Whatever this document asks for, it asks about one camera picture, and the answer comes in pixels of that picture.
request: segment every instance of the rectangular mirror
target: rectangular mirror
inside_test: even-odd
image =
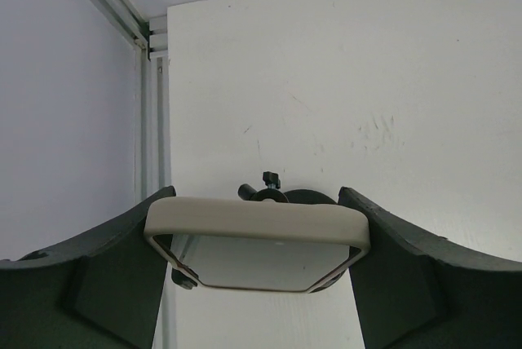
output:
[[[305,291],[350,256],[349,245],[229,236],[174,235],[175,258],[203,285]]]

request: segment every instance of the scuff mark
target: scuff mark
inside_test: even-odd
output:
[[[365,139],[369,139],[369,123],[366,122],[364,128],[363,128],[363,133],[365,134]]]
[[[391,132],[390,132],[390,128],[388,127],[388,124],[387,124],[387,122],[386,122],[386,119],[384,119],[384,116],[383,116],[383,115],[381,115],[381,122],[383,123],[384,129],[386,129],[386,131],[387,131],[388,133],[391,133]]]
[[[313,111],[304,103],[302,102],[301,100],[297,99],[294,95],[292,95],[290,92],[288,92],[290,96],[292,96],[292,98],[294,98],[294,100],[298,103],[300,103],[302,106],[304,106],[310,113],[313,113]]]

